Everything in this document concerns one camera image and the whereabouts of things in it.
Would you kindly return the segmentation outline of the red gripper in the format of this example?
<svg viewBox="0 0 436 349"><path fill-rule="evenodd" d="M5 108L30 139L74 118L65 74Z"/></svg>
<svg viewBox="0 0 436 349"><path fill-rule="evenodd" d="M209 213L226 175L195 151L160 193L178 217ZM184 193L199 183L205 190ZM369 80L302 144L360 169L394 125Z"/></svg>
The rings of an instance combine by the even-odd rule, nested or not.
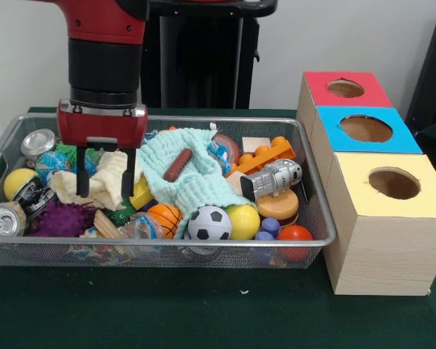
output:
<svg viewBox="0 0 436 349"><path fill-rule="evenodd" d="M127 109L89 108L61 100L57 107L57 124L61 140L76 148L76 194L89 195L89 173L85 168L86 148L112 145L127 156L122 176L121 196L133 195L136 149L141 146L148 125L144 105Z"/></svg>

